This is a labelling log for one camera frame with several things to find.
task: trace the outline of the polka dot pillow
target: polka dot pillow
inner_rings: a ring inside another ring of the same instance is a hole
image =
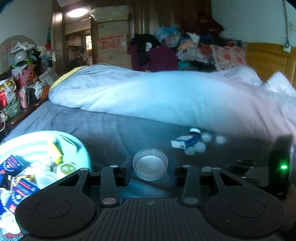
[[[211,45],[217,70],[231,69],[240,65],[247,65],[245,51],[237,46],[220,47]]]

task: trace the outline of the electrical outlet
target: electrical outlet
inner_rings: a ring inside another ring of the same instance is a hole
[[[296,25],[295,23],[290,22],[290,30],[296,32]]]
[[[291,53],[291,45],[290,44],[285,44],[283,51],[287,52],[287,53]]]

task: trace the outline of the purple clothing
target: purple clothing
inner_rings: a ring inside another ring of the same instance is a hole
[[[131,54],[131,64],[133,70],[148,69],[151,72],[165,71],[165,70],[178,70],[178,59],[173,50],[165,46],[158,46],[151,48],[147,53],[150,61],[146,64],[139,66],[137,61],[137,46],[132,45],[128,48],[128,53]]]

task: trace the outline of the gray bed sheet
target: gray bed sheet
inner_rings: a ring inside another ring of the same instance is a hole
[[[255,166],[265,166],[273,147],[270,142],[225,136],[225,144],[218,145],[212,141],[206,144],[204,153],[187,156],[184,150],[172,148],[170,141],[187,134],[189,127],[72,109],[50,101],[22,121],[4,141],[44,130],[63,131],[77,137],[90,154],[93,171],[100,171],[108,165],[121,165],[126,158],[147,148],[159,149],[180,165],[199,168],[234,164],[237,160],[253,160]],[[93,196],[97,196],[95,192],[98,190],[93,189]],[[133,173],[130,185],[118,191],[122,197],[167,198],[178,197],[182,188],[174,188],[168,174],[157,181],[147,182]]]

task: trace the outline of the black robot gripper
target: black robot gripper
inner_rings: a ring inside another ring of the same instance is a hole
[[[27,197],[15,213],[23,241],[282,240],[281,201],[223,169],[170,159],[172,185],[184,187],[177,199],[123,199],[117,187],[132,173],[132,159],[101,172],[81,168]],[[92,186],[99,200],[89,197]]]

